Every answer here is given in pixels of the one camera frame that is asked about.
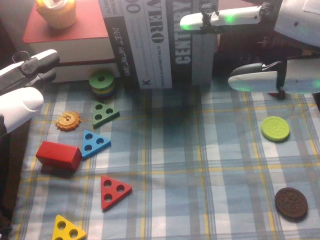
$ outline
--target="tablecloth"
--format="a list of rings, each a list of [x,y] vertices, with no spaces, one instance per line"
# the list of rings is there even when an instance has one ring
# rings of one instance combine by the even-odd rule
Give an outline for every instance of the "tablecloth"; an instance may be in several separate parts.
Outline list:
[[[320,113],[312,95],[277,100],[234,91],[223,79],[180,90],[119,89],[101,102],[120,117],[93,129],[95,97],[87,82],[52,85],[43,94],[29,130],[10,239],[51,239],[58,214],[88,240],[320,238]],[[64,111],[81,115],[75,131],[56,128]],[[262,136],[268,116],[288,122],[287,141]],[[74,174],[42,167],[35,157],[42,141],[81,149],[84,130],[109,138],[111,147],[83,160]],[[105,213],[101,176],[133,189]],[[274,197],[284,187],[305,195],[303,221],[277,212]]]

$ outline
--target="blue triangle block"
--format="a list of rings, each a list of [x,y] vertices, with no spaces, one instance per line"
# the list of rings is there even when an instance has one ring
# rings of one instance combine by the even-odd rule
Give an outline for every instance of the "blue triangle block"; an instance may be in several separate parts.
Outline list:
[[[100,136],[94,132],[84,130],[82,140],[82,158],[87,159],[101,150],[109,147],[111,141],[104,136]]]

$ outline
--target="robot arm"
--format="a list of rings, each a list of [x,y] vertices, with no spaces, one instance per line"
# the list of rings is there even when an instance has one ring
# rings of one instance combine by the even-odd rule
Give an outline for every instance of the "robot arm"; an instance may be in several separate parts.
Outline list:
[[[318,49],[319,23],[319,1],[278,0],[222,11],[217,11],[211,4],[204,4],[200,13],[184,16],[180,27],[186,31],[216,34],[267,29]],[[246,92],[318,93],[319,66],[319,58],[291,59],[270,65],[255,63],[235,69],[228,82],[232,88]]]
[[[44,98],[36,88],[55,79],[59,61],[51,49],[0,70],[0,138],[39,113]]]

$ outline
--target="green triangle block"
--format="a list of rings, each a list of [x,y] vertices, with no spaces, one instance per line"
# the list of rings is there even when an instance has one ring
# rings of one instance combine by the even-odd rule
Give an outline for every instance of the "green triangle block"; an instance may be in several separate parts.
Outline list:
[[[103,103],[97,101],[94,102],[94,110],[92,116],[92,125],[94,129],[107,122],[112,121],[119,116],[120,113],[118,110],[115,110],[114,108]]]

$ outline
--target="red rectangular block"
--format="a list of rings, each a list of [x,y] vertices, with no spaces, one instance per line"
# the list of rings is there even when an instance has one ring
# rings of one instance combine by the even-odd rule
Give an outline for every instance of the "red rectangular block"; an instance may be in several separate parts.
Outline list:
[[[36,158],[43,165],[76,171],[82,159],[81,151],[76,146],[43,141]]]

